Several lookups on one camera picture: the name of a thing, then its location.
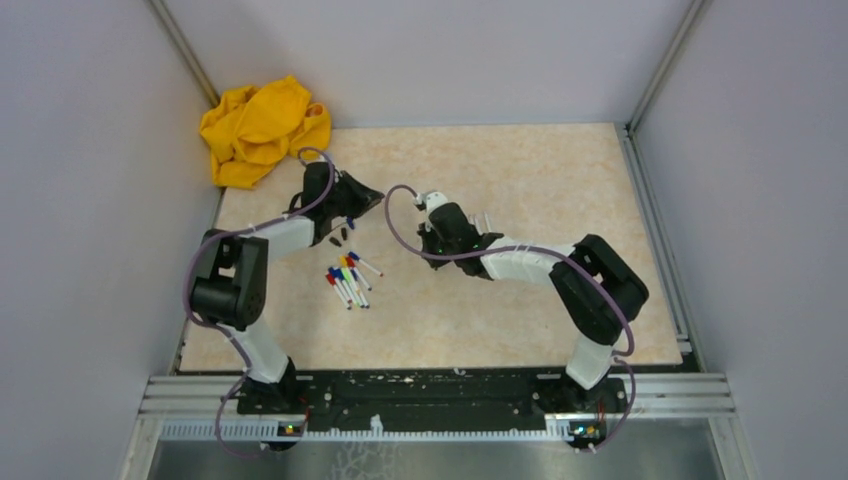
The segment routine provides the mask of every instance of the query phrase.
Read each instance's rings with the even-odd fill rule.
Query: floor
[[[467,214],[486,212],[492,228],[517,240],[565,245],[604,237],[643,279],[650,299],[632,323],[635,364],[681,362],[630,178],[612,124],[336,130],[337,166],[387,191],[406,183],[438,189]],[[279,215],[301,190],[303,169],[286,159],[254,191],[229,189],[218,226],[243,228]],[[404,192],[392,219],[415,234],[422,214]],[[433,271],[391,236],[383,209],[357,221],[344,249],[326,239],[269,269],[264,316],[299,369],[498,367],[568,362],[578,331],[552,289]],[[326,268],[354,250],[379,267],[365,270],[371,308],[345,310]],[[182,371],[234,370],[242,362],[218,332],[189,327]]]

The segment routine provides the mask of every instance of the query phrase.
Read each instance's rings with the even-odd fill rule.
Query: metal frame
[[[210,105],[219,101],[218,92],[203,70],[188,41],[170,14],[165,1],[145,0],[159,19],[165,34],[188,67],[199,90]],[[633,116],[616,131],[624,153],[637,203],[645,222],[660,280],[668,299],[671,316],[684,356],[694,354],[703,368],[701,349],[693,329],[688,301],[680,286],[679,273],[661,212],[651,187],[644,157],[635,138],[639,127],[659,96],[670,72],[679,60],[692,31],[703,17],[711,0],[693,0],[666,54],[639,100]],[[209,440],[222,396],[236,376],[152,377],[141,403],[121,478],[147,478],[159,441]],[[637,373],[638,396],[634,419],[707,419],[715,445],[716,458],[726,478],[756,478],[756,470],[747,451],[736,408],[724,374],[717,373]],[[222,435],[226,440],[285,440],[278,434],[283,424],[302,423],[303,415],[238,415],[235,400],[229,400],[222,414]],[[608,414],[610,418],[620,415]],[[422,432],[383,431],[378,424],[371,430],[356,432],[309,432],[300,441],[563,441],[563,426],[569,421],[586,420],[585,414],[548,414],[546,429],[529,432]]]

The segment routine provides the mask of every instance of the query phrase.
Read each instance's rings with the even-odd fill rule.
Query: crumpled fabric
[[[215,185],[252,189],[286,155],[297,157],[303,147],[326,149],[330,112],[310,103],[311,98],[291,75],[262,88],[248,85],[224,92],[218,106],[200,121]],[[317,156],[302,155],[307,160]]]

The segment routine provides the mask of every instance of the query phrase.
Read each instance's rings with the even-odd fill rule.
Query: wooden table
[[[563,245],[587,233],[603,236],[651,295],[632,323],[630,360],[680,363],[613,125],[344,129],[334,132],[329,151],[371,188],[438,189],[468,214],[487,212],[494,231],[516,240]],[[256,190],[229,189],[219,228],[279,215],[301,190],[302,176],[299,163],[286,159]],[[423,216],[409,195],[394,196],[391,213],[407,241],[420,245],[415,229]],[[348,250],[385,273],[364,271],[374,286],[368,310],[343,309],[324,278]],[[433,271],[394,240],[382,207],[356,222],[343,249],[325,239],[271,265],[264,315],[300,369],[561,365],[578,335],[551,288],[471,278],[454,265]],[[183,371],[242,367],[218,332],[194,325],[182,355]]]

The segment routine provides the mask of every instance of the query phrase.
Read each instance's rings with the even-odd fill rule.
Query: yellow towel
[[[200,121],[215,185],[254,188],[286,154],[297,156],[307,146],[327,148],[330,112],[320,103],[310,104],[311,97],[291,75],[262,88],[248,85],[224,92],[221,103]]]

